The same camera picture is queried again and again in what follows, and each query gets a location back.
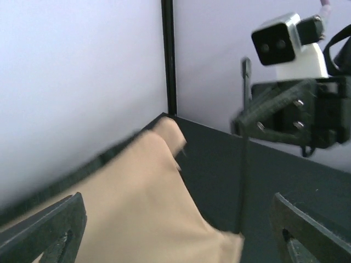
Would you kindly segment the beige pet tent fabric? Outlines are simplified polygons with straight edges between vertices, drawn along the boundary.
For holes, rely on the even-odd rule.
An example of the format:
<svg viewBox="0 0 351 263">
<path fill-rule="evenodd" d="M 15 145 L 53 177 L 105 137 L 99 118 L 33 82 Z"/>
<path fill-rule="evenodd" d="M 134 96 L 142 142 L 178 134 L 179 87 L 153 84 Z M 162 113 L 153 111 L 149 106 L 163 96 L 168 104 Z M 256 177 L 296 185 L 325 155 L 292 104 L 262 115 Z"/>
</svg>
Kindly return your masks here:
<svg viewBox="0 0 351 263">
<path fill-rule="evenodd" d="M 186 143 L 161 118 L 78 185 L 10 227 L 79 192 L 87 223 L 75 262 L 239 262 L 244 237 L 212 227 L 200 214 L 175 159 Z"/>
</svg>

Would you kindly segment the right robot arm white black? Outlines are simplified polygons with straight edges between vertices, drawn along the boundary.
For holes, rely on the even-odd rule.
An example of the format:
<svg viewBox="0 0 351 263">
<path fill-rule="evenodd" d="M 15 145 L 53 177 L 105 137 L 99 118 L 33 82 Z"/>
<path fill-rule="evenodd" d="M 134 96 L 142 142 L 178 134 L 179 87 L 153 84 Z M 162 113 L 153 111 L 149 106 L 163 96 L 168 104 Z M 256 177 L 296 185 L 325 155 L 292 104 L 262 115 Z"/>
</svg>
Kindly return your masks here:
<svg viewBox="0 0 351 263">
<path fill-rule="evenodd" d="M 324 50 L 320 21 L 306 19 L 296 31 L 297 51 L 284 24 L 252 34 L 262 64 L 277 66 L 283 76 L 251 83 L 250 59 L 242 59 L 244 107 L 231 131 L 242 137 L 243 156 L 251 138 L 298 146 L 303 157 L 350 140 L 350 27 Z"/>
</svg>

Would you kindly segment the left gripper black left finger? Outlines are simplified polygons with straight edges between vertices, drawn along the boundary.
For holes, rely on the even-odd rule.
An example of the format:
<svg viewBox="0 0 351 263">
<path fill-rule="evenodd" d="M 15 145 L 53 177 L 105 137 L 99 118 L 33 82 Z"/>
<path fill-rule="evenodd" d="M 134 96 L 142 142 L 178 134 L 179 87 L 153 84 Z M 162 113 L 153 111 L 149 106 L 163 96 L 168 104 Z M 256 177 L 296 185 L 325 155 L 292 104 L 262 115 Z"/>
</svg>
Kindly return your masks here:
<svg viewBox="0 0 351 263">
<path fill-rule="evenodd" d="M 1 232 L 1 262 L 75 262 L 86 228 L 77 192 Z"/>
</svg>

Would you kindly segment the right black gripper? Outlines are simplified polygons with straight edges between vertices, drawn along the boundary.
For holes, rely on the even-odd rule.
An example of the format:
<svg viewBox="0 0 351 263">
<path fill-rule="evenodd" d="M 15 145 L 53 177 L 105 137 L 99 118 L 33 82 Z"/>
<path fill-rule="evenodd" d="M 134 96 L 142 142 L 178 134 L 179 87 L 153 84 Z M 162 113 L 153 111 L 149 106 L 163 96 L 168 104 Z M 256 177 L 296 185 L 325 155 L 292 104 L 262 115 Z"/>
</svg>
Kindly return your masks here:
<svg viewBox="0 0 351 263">
<path fill-rule="evenodd" d="M 256 83 L 252 91 L 233 134 L 299 146 L 305 158 L 350 140 L 349 76 Z"/>
</svg>

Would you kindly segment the black tent pole one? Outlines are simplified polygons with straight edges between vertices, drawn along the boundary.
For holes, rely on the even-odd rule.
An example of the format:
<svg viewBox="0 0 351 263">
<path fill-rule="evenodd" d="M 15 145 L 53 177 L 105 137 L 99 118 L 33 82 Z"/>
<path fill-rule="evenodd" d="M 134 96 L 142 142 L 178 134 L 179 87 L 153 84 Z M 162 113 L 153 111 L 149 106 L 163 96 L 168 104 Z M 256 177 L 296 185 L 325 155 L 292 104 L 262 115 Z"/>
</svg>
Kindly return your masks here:
<svg viewBox="0 0 351 263">
<path fill-rule="evenodd" d="M 241 60 L 241 74 L 243 80 L 243 105 L 244 113 L 250 104 L 250 79 L 251 79 L 251 60 L 248 57 L 244 57 Z M 240 127 L 242 135 L 242 156 L 241 156 L 241 179 L 240 179 L 240 201 L 239 201 L 239 220 L 237 224 L 237 231 L 243 233 L 244 224 L 244 211 L 245 211 L 245 192 L 247 186 L 248 176 L 248 143 L 249 138 L 243 127 Z"/>
</svg>

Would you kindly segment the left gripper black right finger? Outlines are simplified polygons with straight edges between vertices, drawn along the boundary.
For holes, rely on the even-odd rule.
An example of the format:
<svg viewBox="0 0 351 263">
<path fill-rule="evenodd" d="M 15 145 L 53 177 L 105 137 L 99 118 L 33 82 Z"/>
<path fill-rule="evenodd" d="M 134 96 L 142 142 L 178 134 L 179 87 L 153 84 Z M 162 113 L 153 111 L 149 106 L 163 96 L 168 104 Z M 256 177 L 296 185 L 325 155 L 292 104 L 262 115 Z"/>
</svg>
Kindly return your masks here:
<svg viewBox="0 0 351 263">
<path fill-rule="evenodd" d="M 350 262 L 350 230 L 274 194 L 269 219 L 281 262 Z"/>
</svg>

